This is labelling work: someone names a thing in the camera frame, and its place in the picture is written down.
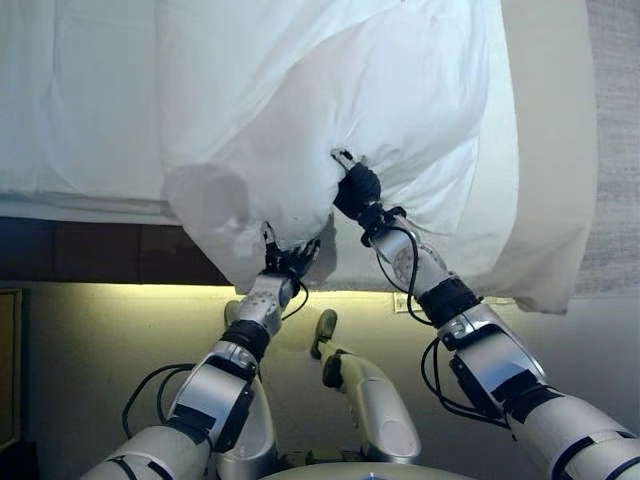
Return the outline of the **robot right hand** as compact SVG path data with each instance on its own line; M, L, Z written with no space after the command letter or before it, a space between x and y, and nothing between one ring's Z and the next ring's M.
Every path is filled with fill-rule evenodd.
M345 171L338 183L333 204L343 215L357 220L365 209L380 200L380 181L369 167L346 148L333 148L330 155Z

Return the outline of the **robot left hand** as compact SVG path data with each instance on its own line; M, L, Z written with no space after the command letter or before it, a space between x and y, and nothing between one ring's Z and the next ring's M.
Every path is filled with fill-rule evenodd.
M313 238L302 246L290 250L282 250L273 228L268 222L262 224L262 235L265 243L265 274L283 275L300 280L311 268L320 250L321 241Z

